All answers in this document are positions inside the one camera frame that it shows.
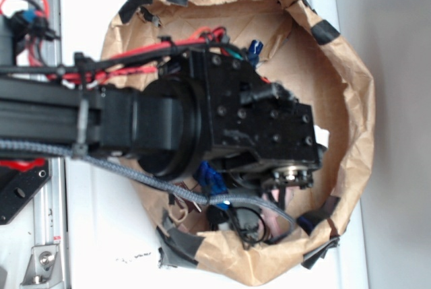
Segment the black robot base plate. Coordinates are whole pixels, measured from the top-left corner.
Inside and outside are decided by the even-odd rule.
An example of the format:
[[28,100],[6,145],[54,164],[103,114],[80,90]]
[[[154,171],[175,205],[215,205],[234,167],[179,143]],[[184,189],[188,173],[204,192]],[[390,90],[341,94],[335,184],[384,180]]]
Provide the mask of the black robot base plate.
[[46,159],[1,160],[1,225],[9,224],[50,176]]

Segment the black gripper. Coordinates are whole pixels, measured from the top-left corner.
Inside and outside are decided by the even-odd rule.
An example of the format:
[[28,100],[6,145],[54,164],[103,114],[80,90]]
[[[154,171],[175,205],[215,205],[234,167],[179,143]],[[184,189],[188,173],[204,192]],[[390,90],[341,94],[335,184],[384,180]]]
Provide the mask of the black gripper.
[[182,77],[202,92],[203,152],[181,175],[206,160],[228,183],[266,192],[310,188],[322,166],[311,106],[280,83],[266,82],[247,61],[192,48],[181,55]]

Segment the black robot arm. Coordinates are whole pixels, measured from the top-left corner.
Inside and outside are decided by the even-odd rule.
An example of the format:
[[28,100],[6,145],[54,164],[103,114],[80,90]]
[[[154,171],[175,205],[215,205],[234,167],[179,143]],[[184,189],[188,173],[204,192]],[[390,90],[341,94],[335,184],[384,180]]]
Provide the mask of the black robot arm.
[[144,90],[1,79],[7,159],[120,156],[163,181],[200,177],[208,164],[249,189],[310,187],[329,133],[289,90],[239,59],[199,51],[172,56]]

